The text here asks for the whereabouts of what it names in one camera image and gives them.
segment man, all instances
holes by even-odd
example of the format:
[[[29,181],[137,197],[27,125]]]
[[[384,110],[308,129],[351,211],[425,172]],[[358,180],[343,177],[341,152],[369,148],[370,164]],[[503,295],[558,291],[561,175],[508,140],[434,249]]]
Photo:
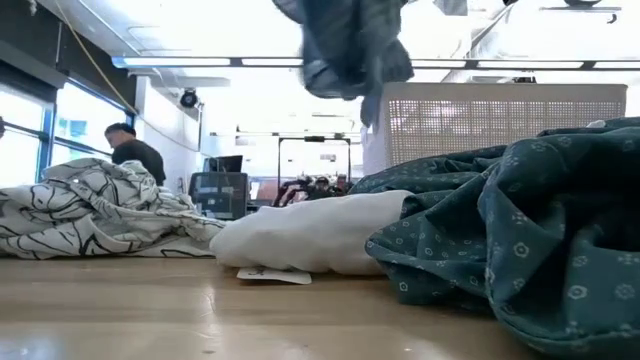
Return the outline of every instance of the man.
[[[110,125],[104,132],[109,145],[113,149],[111,160],[114,164],[122,164],[129,160],[138,160],[162,186],[166,179],[162,156],[154,148],[136,139],[136,130],[128,124]]]

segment dark green fabric with dot pattern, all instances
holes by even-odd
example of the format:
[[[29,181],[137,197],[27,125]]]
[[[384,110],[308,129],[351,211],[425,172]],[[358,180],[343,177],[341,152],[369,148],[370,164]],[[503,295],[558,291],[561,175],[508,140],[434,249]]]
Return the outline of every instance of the dark green fabric with dot pattern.
[[[415,195],[366,251],[402,303],[490,312],[555,356],[640,358],[640,128],[415,160],[351,193],[392,189]]]

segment monitor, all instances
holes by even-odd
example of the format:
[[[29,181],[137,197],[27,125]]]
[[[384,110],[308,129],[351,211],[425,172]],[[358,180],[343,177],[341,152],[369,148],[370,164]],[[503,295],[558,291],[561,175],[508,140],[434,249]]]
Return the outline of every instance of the monitor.
[[[242,155],[205,159],[204,170],[207,172],[242,172]]]

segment table surface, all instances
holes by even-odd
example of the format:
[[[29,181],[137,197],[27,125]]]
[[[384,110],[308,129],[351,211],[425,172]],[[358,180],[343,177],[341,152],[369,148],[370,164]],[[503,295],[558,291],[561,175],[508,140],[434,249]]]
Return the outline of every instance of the table surface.
[[[0,260],[0,359],[538,359],[385,278],[247,284],[211,259]]]

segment label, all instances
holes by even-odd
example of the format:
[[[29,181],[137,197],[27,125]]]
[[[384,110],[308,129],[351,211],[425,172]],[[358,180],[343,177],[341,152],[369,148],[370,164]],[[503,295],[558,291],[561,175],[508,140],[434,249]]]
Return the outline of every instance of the label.
[[[243,280],[276,280],[292,284],[311,284],[311,274],[300,270],[275,270],[265,267],[242,268],[238,278]]]

